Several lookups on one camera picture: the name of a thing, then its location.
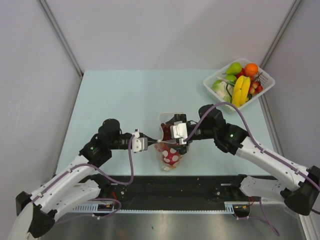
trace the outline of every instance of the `white table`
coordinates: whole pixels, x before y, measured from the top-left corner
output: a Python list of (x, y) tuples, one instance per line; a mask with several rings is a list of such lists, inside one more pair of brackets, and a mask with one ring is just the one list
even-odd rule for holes
[[(56, 172), (63, 170), (97, 133), (103, 121), (117, 119), (124, 133), (140, 129), (146, 135), (159, 135), (158, 116), (163, 112), (183, 112), (188, 120), (199, 120), (198, 110), (214, 103), (203, 80), (215, 70), (133, 70), (86, 71), (81, 83)], [(223, 116), (228, 123), (244, 125), (238, 114)], [(243, 109), (254, 137), (272, 148), (259, 101)], [(161, 170), (156, 151), (133, 155), (135, 175), (268, 175), (251, 162), (221, 152), (213, 140), (194, 141), (178, 167)], [(130, 175), (128, 151), (113, 150), (101, 169), (110, 175)]]

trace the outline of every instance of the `white wall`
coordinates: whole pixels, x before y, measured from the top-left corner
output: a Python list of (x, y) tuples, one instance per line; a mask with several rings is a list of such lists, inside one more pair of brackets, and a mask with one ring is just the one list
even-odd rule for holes
[(276, 81), (266, 97), (284, 154), (307, 167), (320, 167), (319, 9), (303, 2), (265, 67)]
[(53, 173), (80, 80), (36, 0), (0, 3), (0, 239)]
[(82, 69), (260, 63), (293, 0), (48, 0)]

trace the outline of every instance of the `green pear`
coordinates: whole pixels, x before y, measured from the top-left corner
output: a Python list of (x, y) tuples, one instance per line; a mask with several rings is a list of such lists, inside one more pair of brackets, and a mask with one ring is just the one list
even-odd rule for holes
[(230, 82), (233, 82), (233, 83), (235, 83), (237, 81), (237, 77), (235, 75), (227, 75), (224, 77), (224, 79), (226, 79)]
[(242, 70), (241, 64), (238, 62), (233, 62), (233, 63), (231, 63), (229, 68), (225, 71), (225, 74), (237, 75), (241, 72), (241, 70)]

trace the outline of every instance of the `metal frame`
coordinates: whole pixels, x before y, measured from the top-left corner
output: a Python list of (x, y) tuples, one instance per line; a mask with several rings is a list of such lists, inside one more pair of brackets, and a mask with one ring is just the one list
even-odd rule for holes
[[(43, 10), (49, 24), (51, 25), (52, 30), (54, 31), (59, 42), (61, 43), (63, 50), (65, 51), (66, 55), (70, 59), (73, 68), (77, 72), (79, 78), (82, 80), (84, 73), (81, 71), (81, 68), (78, 64), (78, 61), (77, 61), (75, 55), (73, 54), (73, 52), (70, 48), (70, 45), (68, 44), (62, 30), (60, 29), (58, 22), (53, 15), (53, 12), (50, 10), (50, 7), (49, 7), (47, 1), (46, 0), (37, 0), (37, 1), (40, 5), (40, 8)], [(266, 52), (266, 54), (260, 64), (261, 68), (264, 68), (267, 65), (268, 61), (270, 60), (273, 52), (275, 51), (275, 49), (277, 47), (279, 41), (281, 40), (282, 36), (284, 35), (284, 32), (286, 31), (286, 29), (289, 26), (290, 22), (292, 21), (295, 13), (298, 11), (299, 7), (302, 5), (303, 2), (304, 2), (304, 0), (294, 0), (294, 2), (292, 3), (287, 15), (285, 16), (278, 32), (276, 33), (276, 35), (271, 43), (271, 46), (269, 47), (268, 51)], [(264, 118), (266, 121), (266, 125), (267, 125), (268, 131), (270, 133), (273, 148), (280, 155), (284, 155), (283, 149), (281, 147), (281, 143), (279, 141), (279, 137), (277, 135), (277, 131), (276, 131), (276, 127), (275, 127), (275, 124), (273, 121), (273, 117), (272, 117), (272, 114), (271, 114), (271, 111), (270, 111), (270, 108), (268, 105), (267, 98), (263, 95), (260, 97), (259, 100), (260, 100), (260, 105), (261, 105), (262, 112), (263, 112), (263, 115), (264, 115)], [(303, 225), (303, 229), (304, 229), (304, 232), (305, 232), (307, 239), (310, 239), (310, 240), (311, 239), (318, 239), (317, 236), (319, 234), (317, 234), (317, 227), (313, 224), (312, 218), (310, 216), (300, 216), (300, 220)]]

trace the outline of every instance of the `fruit basket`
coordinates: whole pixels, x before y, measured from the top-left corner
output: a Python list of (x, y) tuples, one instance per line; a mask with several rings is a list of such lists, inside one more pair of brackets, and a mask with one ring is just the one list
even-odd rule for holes
[[(239, 58), (232, 63), (239, 63), (244, 68), (247, 64), (252, 63), (251, 61), (245, 59), (245, 58)], [(218, 77), (225, 78), (226, 77), (226, 71), (229, 68), (229, 66), (232, 64), (228, 64), (225, 67), (221, 68), (220, 70), (216, 71), (214, 74), (208, 76), (204, 81), (203, 85), (207, 89), (207, 93), (211, 98), (215, 100), (215, 102), (225, 102), (225, 100), (218, 95), (216, 92), (212, 90), (213, 84), (218, 80)], [(264, 94), (266, 91), (268, 91), (270, 88), (272, 88), (275, 85), (275, 80), (264, 70), (262, 70), (260, 67), (258, 67), (258, 73), (259, 75), (259, 83), (263, 87), (263, 90), (255, 95), (252, 96), (250, 100), (248, 100), (245, 104), (238, 107), (238, 109), (241, 111), (243, 108), (248, 106), (250, 103), (252, 103), (254, 100), (258, 99), (262, 94)], [(236, 111), (228, 105), (223, 106), (224, 110), (228, 113), (235, 113)]]

